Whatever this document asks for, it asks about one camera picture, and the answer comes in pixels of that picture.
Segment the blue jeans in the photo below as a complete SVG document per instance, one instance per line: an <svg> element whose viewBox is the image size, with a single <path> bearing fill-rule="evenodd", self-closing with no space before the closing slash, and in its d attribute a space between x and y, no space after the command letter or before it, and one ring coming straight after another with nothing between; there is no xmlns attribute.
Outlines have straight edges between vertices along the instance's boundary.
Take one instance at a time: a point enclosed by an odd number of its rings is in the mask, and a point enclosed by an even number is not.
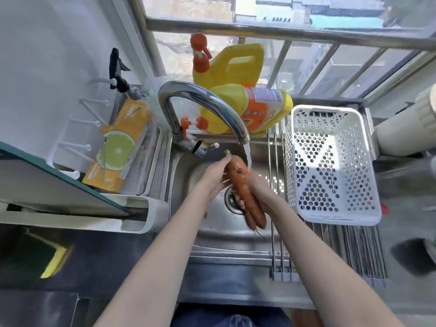
<svg viewBox="0 0 436 327"><path fill-rule="evenodd" d="M180 303L171 327L292 327L275 307Z"/></svg>

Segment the person's left arm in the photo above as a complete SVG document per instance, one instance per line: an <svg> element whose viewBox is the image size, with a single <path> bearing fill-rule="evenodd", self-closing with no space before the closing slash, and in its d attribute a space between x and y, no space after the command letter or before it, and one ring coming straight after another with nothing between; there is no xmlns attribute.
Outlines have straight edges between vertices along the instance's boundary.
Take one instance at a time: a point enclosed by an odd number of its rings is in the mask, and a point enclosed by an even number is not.
<svg viewBox="0 0 436 327"><path fill-rule="evenodd" d="M203 178L132 269L94 327L169 326L206 206L228 186L226 156Z"/></svg>

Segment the white plastic basket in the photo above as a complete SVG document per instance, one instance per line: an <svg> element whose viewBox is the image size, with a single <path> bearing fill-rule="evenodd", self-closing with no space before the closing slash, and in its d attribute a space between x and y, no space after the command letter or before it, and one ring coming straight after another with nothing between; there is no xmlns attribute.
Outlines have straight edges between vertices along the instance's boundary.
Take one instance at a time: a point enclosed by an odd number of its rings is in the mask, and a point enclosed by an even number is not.
<svg viewBox="0 0 436 327"><path fill-rule="evenodd" d="M288 197L310 222L374 226L382 217L362 115L297 105L286 128Z"/></svg>

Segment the lime slice picture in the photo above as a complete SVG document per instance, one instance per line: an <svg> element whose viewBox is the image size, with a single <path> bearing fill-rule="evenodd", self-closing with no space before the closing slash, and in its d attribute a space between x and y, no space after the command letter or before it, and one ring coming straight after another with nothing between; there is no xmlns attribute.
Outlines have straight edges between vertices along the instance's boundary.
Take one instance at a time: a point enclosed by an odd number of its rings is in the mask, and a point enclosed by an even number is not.
<svg viewBox="0 0 436 327"><path fill-rule="evenodd" d="M133 138L121 131L110 131L105 134L106 143L97 154L97 162L106 169L119 171L135 146Z"/></svg>

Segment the sink drain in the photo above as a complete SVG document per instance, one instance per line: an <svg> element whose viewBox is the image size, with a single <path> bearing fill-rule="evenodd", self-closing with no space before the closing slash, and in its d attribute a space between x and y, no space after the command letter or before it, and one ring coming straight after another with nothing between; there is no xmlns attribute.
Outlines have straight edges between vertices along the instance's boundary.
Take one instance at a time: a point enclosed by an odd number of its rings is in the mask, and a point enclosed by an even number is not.
<svg viewBox="0 0 436 327"><path fill-rule="evenodd" d="M229 187L224 195L224 201L227 206L227 209L229 209L231 212L235 214L244 214L243 210L239 206L239 204L236 202L235 195L233 194L233 190L231 187Z"/></svg>

